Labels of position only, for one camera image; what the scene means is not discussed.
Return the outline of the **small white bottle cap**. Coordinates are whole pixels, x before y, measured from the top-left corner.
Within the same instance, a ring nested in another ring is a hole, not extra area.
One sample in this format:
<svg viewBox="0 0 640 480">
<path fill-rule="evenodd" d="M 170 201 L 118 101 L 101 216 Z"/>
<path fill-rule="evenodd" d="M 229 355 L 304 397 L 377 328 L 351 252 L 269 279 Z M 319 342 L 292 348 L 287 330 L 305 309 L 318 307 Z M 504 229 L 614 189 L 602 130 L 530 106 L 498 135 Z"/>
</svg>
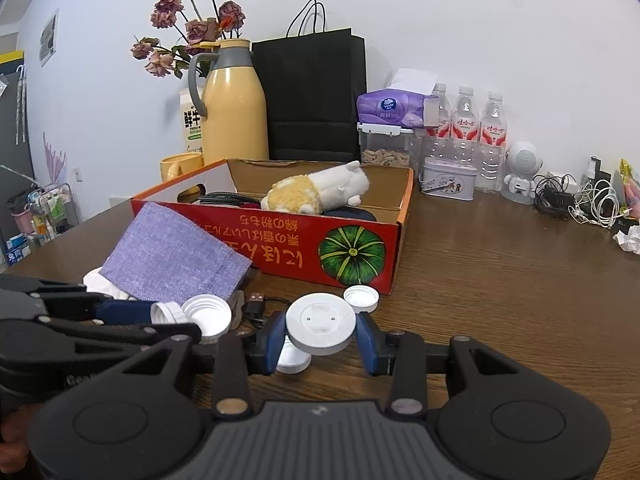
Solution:
<svg viewBox="0 0 640 480">
<path fill-rule="evenodd" d="M 344 290 L 343 298 L 356 313 L 372 313 L 378 307 L 380 294 L 368 285 L 354 285 Z"/>
</svg>

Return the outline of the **white ribbed jar lid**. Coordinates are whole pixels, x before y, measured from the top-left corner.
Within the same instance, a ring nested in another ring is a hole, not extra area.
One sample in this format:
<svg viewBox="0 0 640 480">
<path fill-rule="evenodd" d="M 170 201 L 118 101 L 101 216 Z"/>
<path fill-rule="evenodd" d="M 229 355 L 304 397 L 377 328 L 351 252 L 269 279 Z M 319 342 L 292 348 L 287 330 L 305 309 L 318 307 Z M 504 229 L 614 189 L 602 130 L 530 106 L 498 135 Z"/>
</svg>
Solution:
<svg viewBox="0 0 640 480">
<path fill-rule="evenodd" d="M 181 307 L 188 321 L 200 329 L 202 344 L 214 344 L 230 330 L 231 308 L 226 300 L 218 296 L 194 296 Z"/>
</svg>

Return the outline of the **white round disc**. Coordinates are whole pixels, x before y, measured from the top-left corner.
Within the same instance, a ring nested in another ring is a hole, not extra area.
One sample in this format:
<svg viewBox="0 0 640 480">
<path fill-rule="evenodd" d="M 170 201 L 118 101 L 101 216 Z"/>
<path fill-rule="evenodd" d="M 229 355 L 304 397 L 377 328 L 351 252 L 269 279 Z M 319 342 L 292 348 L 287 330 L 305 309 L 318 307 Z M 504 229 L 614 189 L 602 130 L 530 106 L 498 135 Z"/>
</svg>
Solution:
<svg viewBox="0 0 640 480">
<path fill-rule="evenodd" d="M 344 350 L 356 330 L 356 314 L 341 297 L 314 292 L 296 299 L 285 312 L 292 344 L 312 356 L 333 356 Z"/>
</svg>

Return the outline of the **purple fabric pouch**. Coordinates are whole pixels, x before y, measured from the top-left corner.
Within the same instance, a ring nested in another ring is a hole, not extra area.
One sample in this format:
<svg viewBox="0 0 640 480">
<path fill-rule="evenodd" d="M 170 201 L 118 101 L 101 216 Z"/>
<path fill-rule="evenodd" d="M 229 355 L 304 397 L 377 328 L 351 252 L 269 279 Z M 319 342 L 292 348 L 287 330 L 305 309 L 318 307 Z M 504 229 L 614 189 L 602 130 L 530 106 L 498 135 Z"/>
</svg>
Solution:
<svg viewBox="0 0 640 480">
<path fill-rule="evenodd" d="M 134 217 L 100 274 L 134 298 L 184 304 L 198 295 L 229 299 L 251 265 L 182 214 L 150 203 Z"/>
</svg>

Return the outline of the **red cardboard pumpkin box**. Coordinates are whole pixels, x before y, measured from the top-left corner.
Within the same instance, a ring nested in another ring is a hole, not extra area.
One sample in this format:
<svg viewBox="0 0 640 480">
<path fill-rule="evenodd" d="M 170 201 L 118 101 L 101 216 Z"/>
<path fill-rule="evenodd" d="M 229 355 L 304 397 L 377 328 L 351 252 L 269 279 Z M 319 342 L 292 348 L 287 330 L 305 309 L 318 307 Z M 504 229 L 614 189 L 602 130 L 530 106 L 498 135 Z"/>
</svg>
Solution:
<svg viewBox="0 0 640 480">
<path fill-rule="evenodd" d="M 296 174 L 326 169 L 323 162 L 220 160 L 135 195 L 139 212 L 158 203 L 182 214 L 265 274 L 330 286 L 393 289 L 404 242 L 414 175 L 409 168 L 367 166 L 370 181 L 361 209 L 372 220 L 285 214 L 258 208 L 181 203 L 180 193 L 201 185 L 208 192 L 264 197 L 271 185 Z"/>
</svg>

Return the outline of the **dark blue cloth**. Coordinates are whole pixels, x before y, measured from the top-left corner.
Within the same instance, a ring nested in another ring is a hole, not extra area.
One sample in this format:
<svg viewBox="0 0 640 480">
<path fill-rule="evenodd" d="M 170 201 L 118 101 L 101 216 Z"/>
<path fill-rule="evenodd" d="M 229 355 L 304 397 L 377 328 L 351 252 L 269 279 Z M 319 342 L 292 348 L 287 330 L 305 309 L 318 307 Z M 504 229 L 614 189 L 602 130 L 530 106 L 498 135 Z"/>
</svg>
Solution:
<svg viewBox="0 0 640 480">
<path fill-rule="evenodd" d="M 370 211 L 351 206 L 343 206 L 340 208 L 323 211 L 322 216 L 376 222 L 375 215 L 371 214 Z"/>
</svg>

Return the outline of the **yellow white plush toy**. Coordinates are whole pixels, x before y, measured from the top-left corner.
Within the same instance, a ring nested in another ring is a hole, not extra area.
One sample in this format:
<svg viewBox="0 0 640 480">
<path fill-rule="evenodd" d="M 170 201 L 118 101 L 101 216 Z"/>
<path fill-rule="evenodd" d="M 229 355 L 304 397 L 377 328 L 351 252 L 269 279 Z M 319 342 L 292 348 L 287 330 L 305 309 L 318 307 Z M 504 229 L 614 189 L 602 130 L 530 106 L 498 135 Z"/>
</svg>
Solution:
<svg viewBox="0 0 640 480">
<path fill-rule="evenodd" d="M 341 207 L 358 207 L 370 181 L 360 162 L 296 174 L 275 183 L 260 201 L 262 210 L 287 214 L 323 214 Z"/>
</svg>

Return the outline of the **yellow ceramic mug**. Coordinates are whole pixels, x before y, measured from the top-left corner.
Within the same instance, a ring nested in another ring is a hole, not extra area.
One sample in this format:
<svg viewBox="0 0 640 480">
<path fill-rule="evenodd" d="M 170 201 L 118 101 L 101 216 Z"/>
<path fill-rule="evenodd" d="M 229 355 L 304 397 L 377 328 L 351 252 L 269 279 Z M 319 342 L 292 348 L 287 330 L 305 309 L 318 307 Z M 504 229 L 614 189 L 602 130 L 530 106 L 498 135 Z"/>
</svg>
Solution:
<svg viewBox="0 0 640 480">
<path fill-rule="evenodd" d="M 167 182 L 203 166 L 204 159 L 201 152 L 171 155 L 160 161 L 160 178 L 162 182 Z"/>
</svg>

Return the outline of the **water bottle right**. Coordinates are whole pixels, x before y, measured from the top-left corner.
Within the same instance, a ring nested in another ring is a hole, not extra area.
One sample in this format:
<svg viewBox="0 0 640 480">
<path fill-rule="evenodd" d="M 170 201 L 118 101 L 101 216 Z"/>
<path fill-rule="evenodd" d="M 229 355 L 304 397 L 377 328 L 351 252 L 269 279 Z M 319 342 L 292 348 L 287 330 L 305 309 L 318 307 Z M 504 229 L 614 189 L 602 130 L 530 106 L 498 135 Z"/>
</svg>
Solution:
<svg viewBox="0 0 640 480">
<path fill-rule="evenodd" d="M 483 193 L 498 193 L 506 148 L 508 122 L 503 106 L 503 96 L 489 91 L 488 100 L 480 118 L 480 145 L 478 146 L 475 187 Z"/>
</svg>

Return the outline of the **water bottle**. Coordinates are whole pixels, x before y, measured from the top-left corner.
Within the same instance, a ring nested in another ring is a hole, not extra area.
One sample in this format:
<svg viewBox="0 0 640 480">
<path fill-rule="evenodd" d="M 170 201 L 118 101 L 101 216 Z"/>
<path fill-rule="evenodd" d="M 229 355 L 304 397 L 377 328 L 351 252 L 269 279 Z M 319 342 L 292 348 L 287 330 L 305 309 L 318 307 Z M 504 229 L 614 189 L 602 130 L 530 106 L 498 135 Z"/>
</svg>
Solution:
<svg viewBox="0 0 640 480">
<path fill-rule="evenodd" d="M 459 87 L 458 97 L 451 109 L 450 126 L 452 156 L 459 162 L 472 164 L 480 134 L 480 118 L 475 109 L 472 87 Z"/>
<path fill-rule="evenodd" d="M 489 91 L 488 100 L 480 118 L 480 145 L 478 146 L 475 187 L 483 193 L 498 193 L 506 148 L 508 122 L 503 106 L 503 96 Z"/>
<path fill-rule="evenodd" d="M 450 141 L 450 106 L 447 86 L 436 82 L 432 93 L 424 101 L 423 140 L 424 155 L 429 158 L 447 158 Z"/>
</svg>

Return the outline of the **clear snack container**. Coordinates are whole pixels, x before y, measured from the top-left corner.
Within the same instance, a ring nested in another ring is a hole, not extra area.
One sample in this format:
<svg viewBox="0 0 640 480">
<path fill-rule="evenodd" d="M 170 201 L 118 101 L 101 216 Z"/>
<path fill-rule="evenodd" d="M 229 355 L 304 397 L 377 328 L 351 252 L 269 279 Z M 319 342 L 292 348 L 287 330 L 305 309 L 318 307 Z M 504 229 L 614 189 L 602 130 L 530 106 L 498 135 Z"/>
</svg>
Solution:
<svg viewBox="0 0 640 480">
<path fill-rule="evenodd" d="M 401 126 L 358 124 L 363 165 L 409 168 L 414 131 Z"/>
</svg>

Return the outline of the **water bottle left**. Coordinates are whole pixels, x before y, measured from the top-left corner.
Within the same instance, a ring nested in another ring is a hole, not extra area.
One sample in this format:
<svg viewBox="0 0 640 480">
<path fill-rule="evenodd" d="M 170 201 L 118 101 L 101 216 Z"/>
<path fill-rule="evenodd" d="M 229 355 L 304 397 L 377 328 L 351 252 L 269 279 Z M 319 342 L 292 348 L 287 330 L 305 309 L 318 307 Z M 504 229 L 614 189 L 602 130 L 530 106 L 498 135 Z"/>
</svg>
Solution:
<svg viewBox="0 0 640 480">
<path fill-rule="evenodd" d="M 424 155 L 429 158 L 447 158 L 450 141 L 450 106 L 447 86 L 436 82 L 432 93 L 424 101 L 423 140 Z"/>
</svg>

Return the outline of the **water bottle middle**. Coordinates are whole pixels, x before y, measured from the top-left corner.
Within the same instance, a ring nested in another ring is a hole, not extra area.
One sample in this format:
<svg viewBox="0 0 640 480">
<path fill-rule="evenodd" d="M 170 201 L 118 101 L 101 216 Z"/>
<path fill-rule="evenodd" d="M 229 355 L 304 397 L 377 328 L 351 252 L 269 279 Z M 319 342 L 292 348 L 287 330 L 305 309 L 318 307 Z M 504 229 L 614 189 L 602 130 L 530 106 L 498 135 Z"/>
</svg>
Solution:
<svg viewBox="0 0 640 480">
<path fill-rule="evenodd" d="M 450 126 L 452 156 L 459 162 L 472 164 L 480 134 L 480 118 L 475 109 L 472 87 L 459 87 L 458 97 L 451 109 Z"/>
</svg>

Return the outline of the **white robot speaker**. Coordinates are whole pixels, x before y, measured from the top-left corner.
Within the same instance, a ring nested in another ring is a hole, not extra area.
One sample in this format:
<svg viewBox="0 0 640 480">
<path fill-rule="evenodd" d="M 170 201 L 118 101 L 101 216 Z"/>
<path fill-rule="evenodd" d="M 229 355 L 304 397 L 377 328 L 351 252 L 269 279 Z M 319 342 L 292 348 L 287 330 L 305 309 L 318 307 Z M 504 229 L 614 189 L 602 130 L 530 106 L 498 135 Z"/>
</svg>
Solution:
<svg viewBox="0 0 640 480">
<path fill-rule="evenodd" d="M 500 194 L 510 202 L 533 205 L 535 177 L 544 162 L 533 143 L 515 141 L 506 151 L 506 175 Z"/>
</svg>

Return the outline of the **white milk carton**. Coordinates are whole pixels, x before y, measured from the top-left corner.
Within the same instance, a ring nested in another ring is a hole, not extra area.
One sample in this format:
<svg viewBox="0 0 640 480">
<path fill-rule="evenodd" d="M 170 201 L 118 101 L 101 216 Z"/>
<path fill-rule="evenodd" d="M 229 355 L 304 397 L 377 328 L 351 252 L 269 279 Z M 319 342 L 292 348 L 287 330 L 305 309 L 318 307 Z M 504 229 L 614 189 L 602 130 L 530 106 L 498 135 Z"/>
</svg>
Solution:
<svg viewBox="0 0 640 480">
<path fill-rule="evenodd" d="M 182 135 L 187 152 L 202 150 L 202 125 L 201 116 L 195 109 L 190 91 L 183 89 L 180 91 L 180 117 L 182 125 Z"/>
</svg>

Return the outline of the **purple tissue pack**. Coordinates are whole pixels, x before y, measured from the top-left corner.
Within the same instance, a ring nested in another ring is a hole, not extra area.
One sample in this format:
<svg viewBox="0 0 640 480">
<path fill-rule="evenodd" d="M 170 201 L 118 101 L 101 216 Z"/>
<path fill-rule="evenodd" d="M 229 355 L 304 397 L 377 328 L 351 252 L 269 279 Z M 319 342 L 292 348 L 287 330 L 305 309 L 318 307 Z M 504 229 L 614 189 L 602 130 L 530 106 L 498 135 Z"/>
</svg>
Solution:
<svg viewBox="0 0 640 480">
<path fill-rule="evenodd" d="M 427 70 L 393 70 L 385 88 L 358 96 L 360 124 L 407 129 L 436 127 L 439 124 L 439 97 L 433 93 L 436 82 L 436 75 Z"/>
</svg>

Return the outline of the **crumpled white paper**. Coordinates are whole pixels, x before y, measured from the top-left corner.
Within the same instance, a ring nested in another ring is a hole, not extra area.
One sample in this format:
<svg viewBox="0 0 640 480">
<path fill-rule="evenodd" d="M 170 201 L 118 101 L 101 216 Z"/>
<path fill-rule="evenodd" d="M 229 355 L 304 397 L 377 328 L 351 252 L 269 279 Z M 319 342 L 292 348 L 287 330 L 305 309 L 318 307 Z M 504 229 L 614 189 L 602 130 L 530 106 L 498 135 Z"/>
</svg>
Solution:
<svg viewBox="0 0 640 480">
<path fill-rule="evenodd" d="M 623 252 L 640 255 L 640 226 L 631 226 L 627 232 L 618 231 L 613 240 Z"/>
</svg>

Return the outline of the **yellow thermos jug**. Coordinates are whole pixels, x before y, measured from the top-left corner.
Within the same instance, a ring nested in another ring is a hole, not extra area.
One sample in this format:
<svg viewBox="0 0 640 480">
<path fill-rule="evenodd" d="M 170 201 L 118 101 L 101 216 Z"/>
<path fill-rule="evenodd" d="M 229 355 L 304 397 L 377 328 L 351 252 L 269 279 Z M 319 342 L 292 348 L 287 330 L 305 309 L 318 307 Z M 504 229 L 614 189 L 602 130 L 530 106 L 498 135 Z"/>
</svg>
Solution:
<svg viewBox="0 0 640 480">
<path fill-rule="evenodd" d="M 269 158 L 267 107 L 246 39 L 203 41 L 191 58 L 188 87 L 201 117 L 206 165 Z"/>
</svg>

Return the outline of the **dried pink flower bouquet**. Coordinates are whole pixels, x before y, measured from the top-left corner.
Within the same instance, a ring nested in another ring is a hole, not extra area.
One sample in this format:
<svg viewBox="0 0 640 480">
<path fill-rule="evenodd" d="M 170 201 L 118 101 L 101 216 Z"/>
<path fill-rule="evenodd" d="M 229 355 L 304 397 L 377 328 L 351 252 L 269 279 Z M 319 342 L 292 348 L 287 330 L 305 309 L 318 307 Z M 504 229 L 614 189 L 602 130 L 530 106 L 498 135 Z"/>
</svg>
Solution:
<svg viewBox="0 0 640 480">
<path fill-rule="evenodd" d="M 168 44 L 157 37 L 141 37 L 130 53 L 154 77 L 181 78 L 208 44 L 240 38 L 245 21 L 242 6 L 232 0 L 157 0 L 150 15 L 152 27 L 173 30 L 178 39 Z"/>
</svg>

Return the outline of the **black paper bag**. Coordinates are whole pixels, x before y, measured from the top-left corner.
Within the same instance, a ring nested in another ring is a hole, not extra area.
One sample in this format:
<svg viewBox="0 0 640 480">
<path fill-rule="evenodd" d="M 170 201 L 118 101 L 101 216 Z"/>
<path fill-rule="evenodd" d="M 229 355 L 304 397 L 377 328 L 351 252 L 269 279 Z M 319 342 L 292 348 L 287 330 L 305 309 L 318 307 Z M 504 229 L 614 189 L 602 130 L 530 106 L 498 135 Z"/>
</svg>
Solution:
<svg viewBox="0 0 640 480">
<path fill-rule="evenodd" d="M 252 44 L 267 103 L 272 160 L 360 159 L 357 98 L 367 92 L 366 43 L 349 28 Z"/>
</svg>

